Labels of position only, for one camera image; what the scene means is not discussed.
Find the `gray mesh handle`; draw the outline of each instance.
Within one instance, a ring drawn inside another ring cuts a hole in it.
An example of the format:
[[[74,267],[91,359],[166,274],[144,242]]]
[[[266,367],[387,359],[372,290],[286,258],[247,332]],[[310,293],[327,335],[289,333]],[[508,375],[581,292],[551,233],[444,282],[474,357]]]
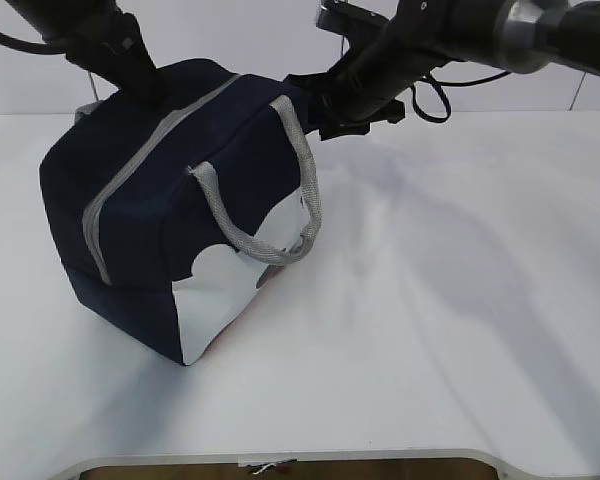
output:
[[[322,226],[322,209],[320,206],[320,191],[316,175],[316,165],[302,130],[302,125],[293,107],[293,102],[285,95],[271,103],[278,113],[289,141],[296,151],[300,165],[300,190],[302,198],[309,210],[309,223],[300,233],[299,244],[289,252],[280,250],[240,230],[229,218],[220,195],[218,175],[209,162],[203,162],[191,171],[196,177],[204,193],[211,213],[218,222],[222,233],[238,250],[251,258],[268,265],[286,266],[302,260],[313,248],[313,244]]]

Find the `insulated lunch bag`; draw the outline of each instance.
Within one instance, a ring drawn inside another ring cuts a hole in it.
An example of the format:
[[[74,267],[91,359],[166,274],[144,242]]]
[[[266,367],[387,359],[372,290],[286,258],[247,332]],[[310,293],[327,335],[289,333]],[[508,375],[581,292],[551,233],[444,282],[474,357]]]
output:
[[[161,75],[161,107],[114,94],[51,149],[40,177],[80,302],[190,365],[309,253],[320,198],[303,90],[210,60]]]

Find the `white tabletop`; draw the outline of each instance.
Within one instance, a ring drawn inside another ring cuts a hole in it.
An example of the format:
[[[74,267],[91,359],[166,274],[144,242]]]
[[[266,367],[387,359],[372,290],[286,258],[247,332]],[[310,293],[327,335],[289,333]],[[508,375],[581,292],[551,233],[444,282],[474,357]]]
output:
[[[600,113],[315,144],[324,230],[195,366],[81,307],[0,116],[0,480],[110,464],[462,456],[600,475]]]

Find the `black cable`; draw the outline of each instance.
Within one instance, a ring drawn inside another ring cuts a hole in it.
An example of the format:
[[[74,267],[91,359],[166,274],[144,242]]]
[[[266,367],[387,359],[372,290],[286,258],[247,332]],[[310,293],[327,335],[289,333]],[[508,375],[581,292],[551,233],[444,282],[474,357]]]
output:
[[[423,77],[420,81],[433,87],[435,92],[438,94],[438,97],[440,97],[442,104],[444,105],[446,115],[444,117],[434,117],[433,115],[429,115],[427,112],[425,112],[418,104],[417,88],[415,85],[410,87],[411,93],[413,94],[413,98],[411,100],[413,111],[416,113],[416,115],[427,122],[445,123],[451,118],[452,109],[451,101],[449,100],[449,97],[445,93],[443,87],[475,87],[476,85],[484,85],[485,83],[495,82],[496,80],[500,80],[501,78],[509,75],[511,75],[511,72],[502,72],[491,77],[481,78],[480,80],[473,80],[471,82],[440,82],[433,78],[433,75],[429,74],[426,77]]]
[[[409,87],[411,89],[411,93],[413,95],[412,100],[411,100],[411,105],[413,106],[413,111],[416,113],[416,115],[418,115],[423,120],[426,120],[427,122],[431,122],[431,123],[446,123],[446,122],[448,122],[449,119],[451,118],[451,100],[449,100],[449,97],[447,97],[447,94],[442,89],[442,86],[440,85],[440,83],[435,78],[433,78],[433,75],[431,75],[431,74],[427,75],[426,77],[423,78],[422,81],[431,85],[433,87],[433,89],[435,90],[435,92],[438,94],[438,97],[440,97],[440,101],[442,102],[442,105],[444,105],[444,110],[446,112],[446,115],[444,117],[435,117],[435,116],[429,115],[427,112],[425,112],[422,109],[422,107],[420,107],[420,105],[418,104],[418,91],[417,91],[417,88],[415,85],[411,85],[411,87]]]
[[[489,83],[489,82],[495,82],[496,80],[500,80],[504,77],[508,77],[509,75],[511,75],[511,72],[501,72],[498,73],[497,75],[493,75],[491,77],[487,77],[487,78],[481,78],[480,80],[473,80],[471,82],[440,82],[438,81],[438,85],[440,85],[441,87],[475,87],[477,85],[484,85],[485,83]]]
[[[45,43],[25,42],[24,40],[18,40],[17,38],[5,35],[2,32],[0,32],[0,45],[35,55],[61,55],[67,53],[66,44],[47,45]]]

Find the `black mechanical arm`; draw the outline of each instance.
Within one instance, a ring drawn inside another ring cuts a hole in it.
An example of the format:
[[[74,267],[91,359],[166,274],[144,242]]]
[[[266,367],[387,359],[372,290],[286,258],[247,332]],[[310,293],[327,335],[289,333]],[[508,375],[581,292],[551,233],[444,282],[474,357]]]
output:
[[[0,44],[65,54],[149,105],[168,95],[138,22],[115,0],[6,1],[45,43],[0,33]],[[323,139],[399,122],[404,105],[396,97],[452,61],[521,74],[554,62],[600,76],[600,1],[572,7],[568,0],[400,0],[389,20],[343,0],[322,0],[317,23],[346,37],[350,49],[329,71],[288,81],[310,93]]]

